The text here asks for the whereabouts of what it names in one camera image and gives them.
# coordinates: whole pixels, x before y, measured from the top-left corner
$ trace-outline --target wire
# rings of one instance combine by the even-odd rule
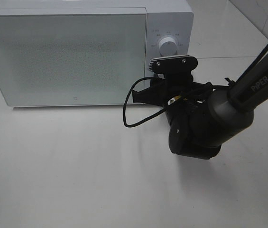
[[[151,80],[151,79],[154,79],[153,77],[144,77],[144,78],[141,78],[139,79],[138,81],[136,81],[132,87],[130,88],[129,92],[128,92],[128,95],[126,96],[126,99],[125,99],[125,102],[124,102],[124,105],[123,105],[123,123],[124,123],[124,126],[126,127],[137,127],[143,123],[145,123],[146,121],[149,121],[157,116],[159,116],[160,114],[164,113],[165,111],[169,110],[171,107],[175,106],[176,104],[178,104],[180,101],[182,101],[185,97],[193,94],[193,93],[196,93],[196,92],[200,92],[200,91],[207,91],[207,90],[210,90],[210,89],[219,89],[219,88],[226,88],[228,86],[223,86],[223,85],[209,85],[207,86],[206,88],[198,88],[198,89],[195,89],[195,90],[192,90],[182,96],[180,96],[180,98],[178,98],[176,101],[174,101],[172,104],[170,104],[169,106],[167,107],[164,107],[163,109],[161,109],[160,111],[156,112],[155,114],[152,114],[150,115],[149,117],[137,122],[137,123],[133,123],[133,124],[128,124],[127,121],[126,121],[126,106],[128,104],[128,101],[129,101],[129,96],[130,94],[132,93],[134,87],[141,81],[145,81],[145,80]]]
[[[241,80],[268,52],[268,44],[264,47],[264,49],[260,52],[260,54],[257,56],[257,58],[249,65],[249,67],[243,72],[243,74],[239,77],[237,82]]]

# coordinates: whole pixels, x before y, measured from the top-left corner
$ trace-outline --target white microwave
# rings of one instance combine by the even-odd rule
[[[193,17],[185,0],[0,0],[0,90],[9,106],[122,104],[152,58],[187,54]]]

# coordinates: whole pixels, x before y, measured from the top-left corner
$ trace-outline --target robotic arm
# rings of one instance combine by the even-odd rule
[[[198,65],[194,57],[152,59],[149,69],[154,77],[138,80],[128,93],[123,107],[125,126],[138,126],[165,112],[171,126],[168,141],[172,153],[200,159],[216,156],[225,141],[253,123],[254,109],[268,99],[267,51],[268,45],[237,82],[226,78],[229,86],[194,82],[191,71]],[[151,86],[134,91],[143,80],[151,80]],[[131,92],[134,102],[163,109],[136,124],[127,124],[125,110]]]

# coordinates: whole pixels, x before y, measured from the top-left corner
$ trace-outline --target microwave door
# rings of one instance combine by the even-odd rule
[[[145,36],[145,13],[0,16],[0,90],[9,106],[122,104]]]

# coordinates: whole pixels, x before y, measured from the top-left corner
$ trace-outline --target white wall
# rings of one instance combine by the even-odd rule
[[[268,38],[268,0],[230,0]]]

